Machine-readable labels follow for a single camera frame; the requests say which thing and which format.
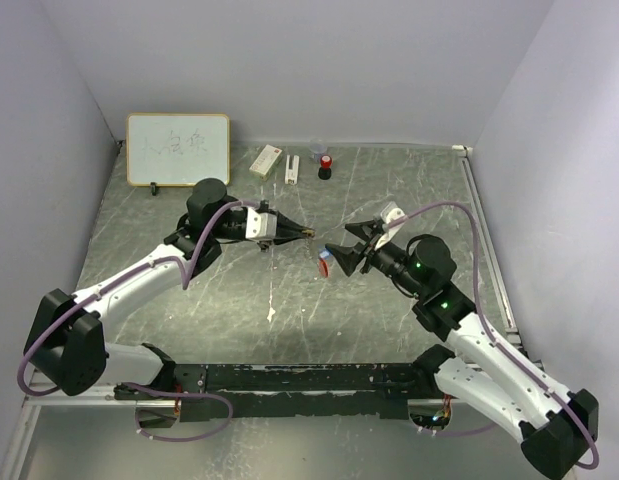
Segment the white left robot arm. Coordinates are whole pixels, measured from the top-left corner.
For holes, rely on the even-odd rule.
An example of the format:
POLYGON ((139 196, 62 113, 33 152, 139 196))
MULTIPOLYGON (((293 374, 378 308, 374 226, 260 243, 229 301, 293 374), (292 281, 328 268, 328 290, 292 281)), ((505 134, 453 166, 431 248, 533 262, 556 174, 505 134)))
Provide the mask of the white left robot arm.
POLYGON ((149 343, 125 346, 105 339, 105 328, 165 291, 191 281, 222 254, 225 243, 250 242, 261 250, 314 236, 270 207, 268 201, 239 200, 219 179, 199 181, 186 212, 153 251, 132 266, 91 287, 48 292, 40 301, 18 366, 17 383, 42 396, 25 379, 33 366, 51 382, 51 391, 76 396, 99 384, 127 384, 151 398, 175 392, 175 361, 149 343))

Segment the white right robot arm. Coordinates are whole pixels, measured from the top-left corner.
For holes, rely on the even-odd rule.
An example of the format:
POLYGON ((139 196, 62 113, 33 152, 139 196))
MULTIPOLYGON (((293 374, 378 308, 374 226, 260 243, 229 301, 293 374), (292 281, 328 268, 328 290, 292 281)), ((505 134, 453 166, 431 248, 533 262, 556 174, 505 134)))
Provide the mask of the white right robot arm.
POLYGON ((548 479, 562 479, 593 452, 599 402, 573 391, 515 348, 484 317, 477 301, 452 281, 456 264, 445 242, 423 234, 405 248, 387 240, 376 221, 349 224, 353 246, 326 244, 346 276, 376 269, 415 298, 418 322, 444 342, 434 363, 413 374, 415 390, 460 399, 507 431, 527 461, 548 479))

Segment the metal key organizer red handle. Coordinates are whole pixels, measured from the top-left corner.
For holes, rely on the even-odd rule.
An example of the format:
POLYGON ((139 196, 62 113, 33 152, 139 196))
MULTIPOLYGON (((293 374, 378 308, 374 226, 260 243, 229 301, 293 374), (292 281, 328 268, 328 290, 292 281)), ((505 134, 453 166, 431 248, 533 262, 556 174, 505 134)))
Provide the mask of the metal key organizer red handle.
POLYGON ((309 248, 310 258, 317 265, 319 275, 322 278, 328 278, 329 277, 329 266, 328 266, 328 263, 327 263, 327 261, 322 260, 319 257, 319 252, 321 250, 323 250, 323 248, 321 248, 319 246, 315 236, 314 237, 309 237, 307 240, 308 240, 308 248, 309 248))

